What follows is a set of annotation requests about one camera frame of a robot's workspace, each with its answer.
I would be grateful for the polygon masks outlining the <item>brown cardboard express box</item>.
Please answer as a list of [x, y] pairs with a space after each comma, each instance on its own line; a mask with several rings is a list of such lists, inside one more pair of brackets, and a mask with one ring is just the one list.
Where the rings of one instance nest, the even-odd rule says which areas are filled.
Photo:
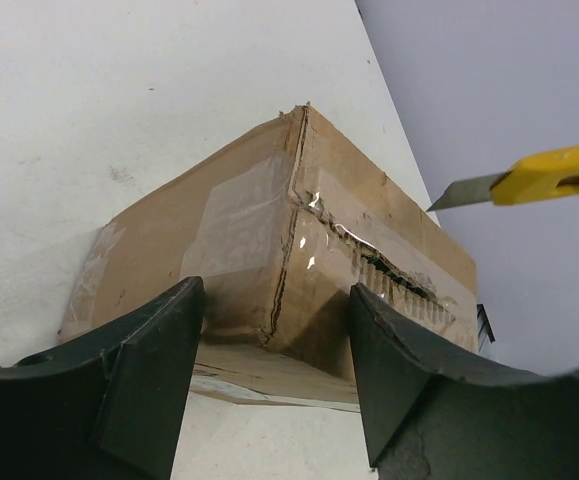
[[309, 105], [263, 123], [113, 218], [58, 337], [72, 340], [199, 276], [192, 387], [237, 402], [357, 399], [345, 309], [365, 284], [478, 348], [476, 266]]

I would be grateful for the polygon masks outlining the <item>aluminium vertical frame post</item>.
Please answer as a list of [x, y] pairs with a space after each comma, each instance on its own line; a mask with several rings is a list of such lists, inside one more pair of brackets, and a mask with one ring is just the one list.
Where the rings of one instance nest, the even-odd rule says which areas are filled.
[[481, 356], [492, 358], [491, 346], [495, 342], [495, 335], [489, 321], [485, 306], [482, 303], [477, 304], [477, 322], [478, 322], [478, 352]]

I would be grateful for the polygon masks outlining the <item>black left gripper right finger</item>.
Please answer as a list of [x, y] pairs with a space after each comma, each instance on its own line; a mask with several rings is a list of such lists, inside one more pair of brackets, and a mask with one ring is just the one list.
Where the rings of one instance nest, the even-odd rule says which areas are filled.
[[471, 353], [351, 288], [369, 464], [382, 479], [579, 479], [579, 369], [545, 377]]

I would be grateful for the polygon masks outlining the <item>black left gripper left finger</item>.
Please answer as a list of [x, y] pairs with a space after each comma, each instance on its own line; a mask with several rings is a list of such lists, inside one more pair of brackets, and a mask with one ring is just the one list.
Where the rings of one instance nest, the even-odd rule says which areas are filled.
[[169, 478], [203, 311], [203, 282], [190, 277], [0, 366], [0, 479]]

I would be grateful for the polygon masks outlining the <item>yellow utility knife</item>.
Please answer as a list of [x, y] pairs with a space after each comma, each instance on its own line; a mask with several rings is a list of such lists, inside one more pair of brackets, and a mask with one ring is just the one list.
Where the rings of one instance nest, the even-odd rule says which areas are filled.
[[512, 206], [574, 195], [579, 195], [579, 145], [529, 155], [504, 172], [456, 180], [428, 210]]

